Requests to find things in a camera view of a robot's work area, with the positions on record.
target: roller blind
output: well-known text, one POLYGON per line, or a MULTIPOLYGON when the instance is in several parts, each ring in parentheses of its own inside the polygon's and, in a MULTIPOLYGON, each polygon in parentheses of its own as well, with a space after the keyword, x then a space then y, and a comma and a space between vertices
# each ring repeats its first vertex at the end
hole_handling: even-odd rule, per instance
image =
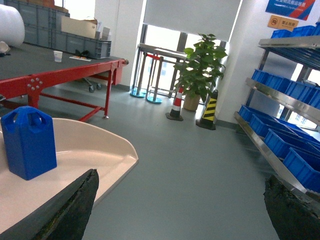
POLYGON ((228 41, 241 0, 147 0, 144 23, 228 41))

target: plant pot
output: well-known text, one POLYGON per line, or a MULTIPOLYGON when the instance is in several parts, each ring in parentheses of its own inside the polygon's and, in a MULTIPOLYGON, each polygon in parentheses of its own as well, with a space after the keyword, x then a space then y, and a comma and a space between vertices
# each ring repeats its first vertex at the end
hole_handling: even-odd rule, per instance
POLYGON ((199 101, 200 95, 190 97, 189 94, 186 94, 183 102, 183 108, 189 111, 196 111, 198 109, 199 101))

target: green leaves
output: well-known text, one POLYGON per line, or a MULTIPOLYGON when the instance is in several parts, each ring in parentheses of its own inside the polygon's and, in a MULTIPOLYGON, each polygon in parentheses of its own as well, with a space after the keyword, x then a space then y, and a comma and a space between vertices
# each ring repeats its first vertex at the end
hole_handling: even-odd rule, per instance
POLYGON ((216 45, 216 36, 213 34, 199 34, 201 39, 193 46, 184 49, 187 54, 183 65, 175 65, 180 71, 176 88, 183 87, 183 94, 189 93, 191 97, 200 95, 202 101, 206 101, 207 95, 211 95, 211 87, 216 86, 218 77, 222 79, 221 70, 225 67, 221 59, 226 57, 226 49, 216 45))

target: orange sign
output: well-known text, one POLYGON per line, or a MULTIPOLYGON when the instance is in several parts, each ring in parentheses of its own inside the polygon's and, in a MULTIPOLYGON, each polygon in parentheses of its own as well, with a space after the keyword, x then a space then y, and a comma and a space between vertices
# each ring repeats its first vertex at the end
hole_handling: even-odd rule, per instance
POLYGON ((290 18, 271 15, 268 27, 273 29, 287 29, 292 31, 294 28, 298 27, 299 21, 290 18))

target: bubble wrap roll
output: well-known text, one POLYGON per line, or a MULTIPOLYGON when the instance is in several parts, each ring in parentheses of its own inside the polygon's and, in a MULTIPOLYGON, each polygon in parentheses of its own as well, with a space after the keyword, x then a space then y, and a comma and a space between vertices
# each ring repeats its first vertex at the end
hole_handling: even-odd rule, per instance
POLYGON ((24 21, 17 9, 0 4, 0 41, 18 47, 25 39, 24 21))

